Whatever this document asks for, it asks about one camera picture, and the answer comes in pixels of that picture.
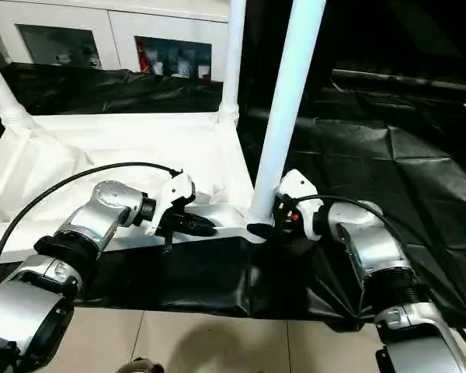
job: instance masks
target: white platform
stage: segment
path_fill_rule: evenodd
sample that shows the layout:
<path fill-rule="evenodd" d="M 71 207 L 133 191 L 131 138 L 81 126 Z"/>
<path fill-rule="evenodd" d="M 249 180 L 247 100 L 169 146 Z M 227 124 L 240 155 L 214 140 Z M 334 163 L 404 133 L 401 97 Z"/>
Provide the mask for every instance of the white platform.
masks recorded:
<path fill-rule="evenodd" d="M 0 140 L 0 238 L 21 208 L 54 183 L 85 169 L 114 162 L 153 162 L 184 169 L 196 184 L 189 207 L 219 227 L 217 237 L 245 236 L 243 213 L 252 182 L 235 122 L 217 113 L 102 114 L 34 117 L 39 130 L 6 129 Z M 43 235 L 52 235 L 83 205 L 102 180 L 118 180 L 154 197 L 169 174 L 147 167 L 106 170 L 54 192 L 12 233 L 1 262 L 24 260 Z M 200 239 L 175 235 L 175 242 Z M 107 250 L 161 245 L 142 228 L 120 228 Z"/>

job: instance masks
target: black plastic sheet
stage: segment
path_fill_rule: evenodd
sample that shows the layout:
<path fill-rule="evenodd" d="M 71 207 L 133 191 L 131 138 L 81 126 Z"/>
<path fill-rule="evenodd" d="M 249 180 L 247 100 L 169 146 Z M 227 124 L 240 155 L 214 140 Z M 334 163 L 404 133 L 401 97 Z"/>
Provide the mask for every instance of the black plastic sheet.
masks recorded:
<path fill-rule="evenodd" d="M 5 77 L 33 114 L 215 111 L 221 84 L 15 64 Z M 269 102 L 256 92 L 249 103 Z M 269 105 L 251 105 L 238 133 L 255 179 Z M 466 326 L 466 109 L 392 96 L 304 98 L 286 170 L 321 193 L 372 200 L 399 226 L 408 255 L 452 326 Z M 0 278 L 17 263 L 0 266 Z M 243 239 L 104 253 L 84 306 L 317 319 L 352 329 L 372 317 L 346 254 L 300 237 Z"/>

